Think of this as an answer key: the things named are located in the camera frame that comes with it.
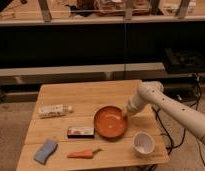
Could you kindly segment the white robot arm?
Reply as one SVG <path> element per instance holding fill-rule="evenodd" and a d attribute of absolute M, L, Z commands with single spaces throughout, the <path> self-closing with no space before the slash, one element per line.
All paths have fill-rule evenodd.
<path fill-rule="evenodd" d="M 163 85 L 158 81 L 140 82 L 124 106 L 123 115 L 136 115 L 147 104 L 162 109 L 205 145 L 205 114 L 166 96 Z"/>

